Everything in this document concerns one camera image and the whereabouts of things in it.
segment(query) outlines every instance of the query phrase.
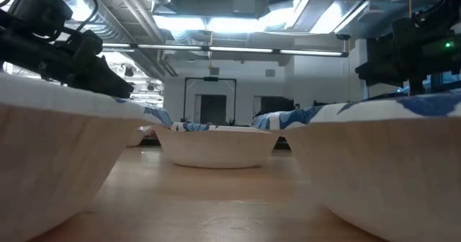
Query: white wall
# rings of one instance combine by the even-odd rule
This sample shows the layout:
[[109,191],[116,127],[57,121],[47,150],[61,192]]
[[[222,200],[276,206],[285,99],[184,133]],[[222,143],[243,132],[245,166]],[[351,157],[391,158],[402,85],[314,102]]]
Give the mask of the white wall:
[[[213,61],[220,68],[220,78],[237,78],[236,122],[247,125],[253,119],[254,97],[274,96],[294,99],[302,107],[317,102],[356,102],[370,96],[395,91],[394,87],[377,85],[367,90],[358,78],[355,68],[367,61],[365,40],[356,41],[348,58],[295,56],[286,67],[275,62]],[[165,80],[164,108],[172,120],[179,121],[183,111],[184,77],[209,76],[208,61],[188,63],[175,60],[171,65],[180,77]],[[275,69],[276,77],[265,77],[266,69]],[[223,94],[227,96],[226,120],[233,117],[233,90],[225,82],[196,81],[187,91],[186,115],[194,117],[196,94]]]
[[[184,102],[184,78],[209,76],[208,61],[188,63],[172,61],[171,65],[180,77],[165,80],[164,108],[173,121],[182,118]],[[275,62],[213,61],[220,68],[220,78],[237,79],[236,123],[248,125],[253,120],[253,100],[255,96],[283,97],[285,91],[285,68]],[[265,77],[266,69],[275,69],[274,78]],[[226,120],[233,118],[233,81],[205,82],[188,80],[186,116],[194,117],[194,98],[197,94],[227,96]]]

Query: black machine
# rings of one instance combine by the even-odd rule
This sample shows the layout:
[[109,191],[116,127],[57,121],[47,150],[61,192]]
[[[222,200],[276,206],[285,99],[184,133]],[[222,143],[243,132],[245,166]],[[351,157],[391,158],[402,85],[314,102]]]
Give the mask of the black machine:
[[[63,0],[14,0],[8,12],[0,10],[0,66],[8,62],[73,88],[129,98],[133,87],[97,57],[101,38],[80,32],[97,13],[93,1],[91,16],[72,30],[64,26],[73,13]],[[61,33],[70,35],[67,41],[56,41]]]
[[[355,70],[359,78],[366,80],[368,86],[402,86],[409,81],[410,95],[415,95],[424,93],[422,81],[428,75],[447,71],[459,74],[461,35],[451,28],[460,20],[460,2],[441,0],[424,12],[413,13],[411,18],[394,21],[393,33],[367,40],[368,62]],[[451,84],[450,88],[456,87],[460,88],[461,83]]]

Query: wooden table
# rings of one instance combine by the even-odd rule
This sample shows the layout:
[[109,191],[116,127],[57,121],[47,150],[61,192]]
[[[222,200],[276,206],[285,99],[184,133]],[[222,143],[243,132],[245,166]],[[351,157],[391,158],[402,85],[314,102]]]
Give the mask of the wooden table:
[[255,169],[194,169],[159,149],[127,149],[93,205],[42,241],[382,241],[316,203],[297,161],[277,152]]

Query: white paper bowl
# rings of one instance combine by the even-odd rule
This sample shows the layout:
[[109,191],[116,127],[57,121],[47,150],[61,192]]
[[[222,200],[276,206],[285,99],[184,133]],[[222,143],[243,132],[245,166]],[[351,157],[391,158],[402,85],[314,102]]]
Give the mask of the white paper bowl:
[[154,127],[170,162],[212,169],[260,166],[271,156],[279,137],[252,127],[219,128],[225,130],[182,132]]
[[0,241],[83,210],[152,108],[0,73]]
[[138,129],[134,130],[133,133],[131,134],[131,139],[128,142],[128,147],[136,147],[143,141],[144,139],[144,133],[142,131],[139,131]]
[[267,115],[321,202],[389,241],[461,241],[461,93]]

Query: doorway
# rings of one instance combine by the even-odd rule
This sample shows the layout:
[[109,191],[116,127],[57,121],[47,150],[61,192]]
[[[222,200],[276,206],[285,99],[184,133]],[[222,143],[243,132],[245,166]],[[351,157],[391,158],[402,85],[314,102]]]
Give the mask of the doorway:
[[202,95],[200,102],[200,123],[225,125],[226,95]]

